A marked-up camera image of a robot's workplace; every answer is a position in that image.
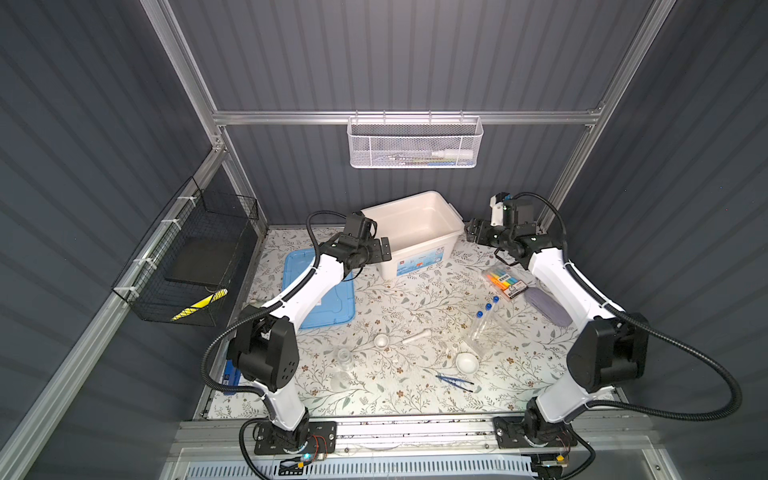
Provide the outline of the white plastic storage box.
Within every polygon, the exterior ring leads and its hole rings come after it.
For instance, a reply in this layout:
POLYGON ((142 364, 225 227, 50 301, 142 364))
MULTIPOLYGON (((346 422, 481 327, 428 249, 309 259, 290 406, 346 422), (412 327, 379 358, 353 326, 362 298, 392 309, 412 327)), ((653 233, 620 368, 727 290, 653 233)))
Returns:
POLYGON ((461 215, 436 191, 368 207, 362 213, 377 223, 376 236, 389 240, 392 258, 377 265, 386 281, 448 259, 464 234, 461 215))

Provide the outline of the small glass beaker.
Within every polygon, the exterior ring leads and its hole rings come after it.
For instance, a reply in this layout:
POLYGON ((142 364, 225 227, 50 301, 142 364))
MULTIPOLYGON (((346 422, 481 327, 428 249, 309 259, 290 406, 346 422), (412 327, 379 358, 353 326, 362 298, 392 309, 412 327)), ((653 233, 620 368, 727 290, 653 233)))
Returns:
POLYGON ((341 369, 348 370, 354 364, 353 354, 347 348, 339 348, 336 352, 336 362, 341 369))

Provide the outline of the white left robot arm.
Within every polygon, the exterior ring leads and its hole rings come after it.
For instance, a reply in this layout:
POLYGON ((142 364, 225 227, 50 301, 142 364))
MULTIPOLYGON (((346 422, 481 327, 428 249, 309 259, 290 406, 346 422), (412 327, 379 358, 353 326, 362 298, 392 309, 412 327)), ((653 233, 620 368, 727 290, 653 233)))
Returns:
POLYGON ((343 217, 341 232, 318 241, 312 221, 325 215, 340 214, 320 210, 305 222, 313 254, 300 276, 263 306, 242 312, 227 357, 244 382, 220 387, 222 392, 258 396, 274 432, 293 449, 305 442, 309 432, 309 413, 294 381, 300 363, 298 330, 316 304, 351 272, 392 259, 389 240, 378 238, 377 222, 360 211, 343 217))

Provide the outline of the small white porcelain dish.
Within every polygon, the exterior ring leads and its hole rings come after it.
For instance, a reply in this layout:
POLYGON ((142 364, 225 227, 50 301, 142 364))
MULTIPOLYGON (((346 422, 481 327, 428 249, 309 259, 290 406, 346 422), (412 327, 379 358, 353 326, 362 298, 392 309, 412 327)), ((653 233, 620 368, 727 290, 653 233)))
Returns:
POLYGON ((374 338, 374 344, 377 348, 384 349, 389 345, 389 337, 385 334, 378 334, 374 338))

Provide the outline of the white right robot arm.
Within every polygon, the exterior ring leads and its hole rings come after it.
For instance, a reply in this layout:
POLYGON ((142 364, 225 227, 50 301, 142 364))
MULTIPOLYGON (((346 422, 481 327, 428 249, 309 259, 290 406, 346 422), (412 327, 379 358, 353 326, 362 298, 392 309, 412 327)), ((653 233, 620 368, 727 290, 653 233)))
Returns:
POLYGON ((495 255, 504 252, 531 273, 578 332, 567 353, 566 372, 528 402, 522 420, 526 440, 545 446, 613 385, 643 375, 648 334, 621 320, 621 308, 604 299, 569 260, 567 229, 559 213, 554 213, 558 233, 539 229, 533 199, 556 211, 539 194, 500 192, 490 199, 491 217, 471 220, 465 233, 469 242, 492 247, 495 255))

